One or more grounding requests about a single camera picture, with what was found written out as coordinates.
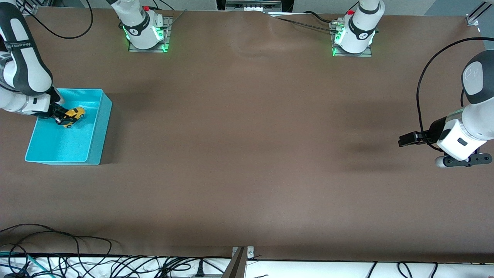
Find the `green led light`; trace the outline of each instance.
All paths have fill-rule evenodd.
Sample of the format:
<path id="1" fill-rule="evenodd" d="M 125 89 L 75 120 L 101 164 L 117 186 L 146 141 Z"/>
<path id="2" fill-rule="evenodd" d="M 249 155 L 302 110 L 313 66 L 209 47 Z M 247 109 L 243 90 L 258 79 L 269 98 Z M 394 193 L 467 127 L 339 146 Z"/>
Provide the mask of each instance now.
<path id="1" fill-rule="evenodd" d="M 125 37 L 127 38 L 127 40 L 130 41 L 130 38 L 128 37 L 127 30 L 125 30 L 125 28 L 124 28 L 123 31 L 125 32 Z"/>
<path id="2" fill-rule="evenodd" d="M 153 26 L 153 32 L 155 32 L 156 39 L 161 40 L 163 39 L 163 33 L 158 33 L 157 28 Z"/>
<path id="3" fill-rule="evenodd" d="M 164 45 L 161 46 L 161 50 L 163 50 L 163 52 L 166 53 L 166 52 L 168 52 L 168 47 L 169 47 L 169 44 L 168 43 L 167 44 L 164 44 Z"/>

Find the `brown table surface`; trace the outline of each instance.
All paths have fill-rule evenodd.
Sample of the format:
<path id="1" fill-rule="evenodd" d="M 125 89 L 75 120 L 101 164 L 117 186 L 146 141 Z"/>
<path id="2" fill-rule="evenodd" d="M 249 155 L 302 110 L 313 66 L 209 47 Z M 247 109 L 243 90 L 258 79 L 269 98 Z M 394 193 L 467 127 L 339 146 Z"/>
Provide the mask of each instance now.
<path id="1" fill-rule="evenodd" d="M 74 35 L 88 12 L 37 16 Z M 2 227 L 104 236 L 120 242 L 115 254 L 254 245 L 275 259 L 494 259 L 494 166 L 439 169 L 440 153 L 397 144 L 418 129 L 427 60 L 479 35 L 463 18 L 385 16 L 373 58 L 333 57 L 327 33 L 260 12 L 187 11 L 161 54 L 127 52 L 110 9 L 95 10 L 76 40 L 28 22 L 57 87 L 102 88 L 114 107 L 97 167 L 25 162 L 36 119 L 0 111 Z M 461 71 L 482 50 L 460 44 L 430 67 L 426 126 L 459 107 Z M 69 239 L 31 242 L 31 251 L 75 252 Z"/>

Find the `blue container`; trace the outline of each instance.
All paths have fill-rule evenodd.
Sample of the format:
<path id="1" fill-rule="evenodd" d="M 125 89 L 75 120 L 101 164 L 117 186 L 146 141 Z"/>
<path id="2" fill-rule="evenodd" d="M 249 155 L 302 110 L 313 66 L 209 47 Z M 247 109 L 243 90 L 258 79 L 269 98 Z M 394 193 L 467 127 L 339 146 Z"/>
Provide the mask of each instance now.
<path id="1" fill-rule="evenodd" d="M 37 119 L 25 160 L 49 165 L 98 165 L 105 144 L 112 102 L 101 89 L 58 89 L 67 109 L 86 113 L 72 128 Z"/>

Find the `yellow toy car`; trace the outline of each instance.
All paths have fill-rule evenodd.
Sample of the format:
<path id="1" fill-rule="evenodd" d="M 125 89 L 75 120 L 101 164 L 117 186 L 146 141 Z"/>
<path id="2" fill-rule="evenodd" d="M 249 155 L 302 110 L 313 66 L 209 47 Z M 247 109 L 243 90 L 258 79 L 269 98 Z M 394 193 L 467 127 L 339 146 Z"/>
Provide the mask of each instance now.
<path id="1" fill-rule="evenodd" d="M 68 129 L 71 128 L 76 121 L 84 117 L 85 113 L 86 111 L 82 107 L 76 107 L 68 110 L 67 112 L 65 112 L 66 116 L 64 117 L 64 120 L 69 120 L 69 122 L 66 124 L 64 123 L 63 126 Z"/>

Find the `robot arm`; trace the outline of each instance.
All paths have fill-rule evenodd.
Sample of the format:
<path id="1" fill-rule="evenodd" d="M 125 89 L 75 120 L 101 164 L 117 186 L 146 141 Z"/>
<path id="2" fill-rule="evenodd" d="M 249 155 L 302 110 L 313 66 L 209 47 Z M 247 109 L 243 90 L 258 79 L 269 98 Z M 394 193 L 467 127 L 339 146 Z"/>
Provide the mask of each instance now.
<path id="1" fill-rule="evenodd" d="M 8 52 L 0 52 L 0 82 L 27 96 L 40 96 L 53 83 L 19 9 L 0 0 L 0 35 Z"/>
<path id="2" fill-rule="evenodd" d="M 342 19 L 344 28 L 335 43 L 349 53 L 357 54 L 366 50 L 372 43 L 384 8 L 384 2 L 381 0 L 360 0 L 355 13 L 346 14 Z"/>
<path id="3" fill-rule="evenodd" d="M 470 104 L 446 117 L 437 141 L 456 160 L 467 159 L 494 139 L 494 50 L 473 57 L 464 68 L 461 81 Z"/>
<path id="4" fill-rule="evenodd" d="M 424 144 L 425 136 L 447 155 L 436 159 L 438 167 L 492 162 L 491 155 L 478 153 L 478 149 L 494 139 L 494 50 L 473 57 L 463 69 L 461 81 L 470 104 L 434 121 L 423 134 L 412 132 L 401 136 L 400 147 Z"/>
<path id="5" fill-rule="evenodd" d="M 144 10 L 139 0 L 106 0 L 117 13 L 128 40 L 139 49 L 149 49 L 163 40 L 159 32 L 163 16 Z"/>
<path id="6" fill-rule="evenodd" d="M 52 86 L 29 27 L 12 0 L 0 0 L 0 36 L 8 52 L 0 51 L 0 108 L 24 115 L 53 118 L 71 127 L 84 109 L 72 113 L 60 104 L 63 97 Z"/>

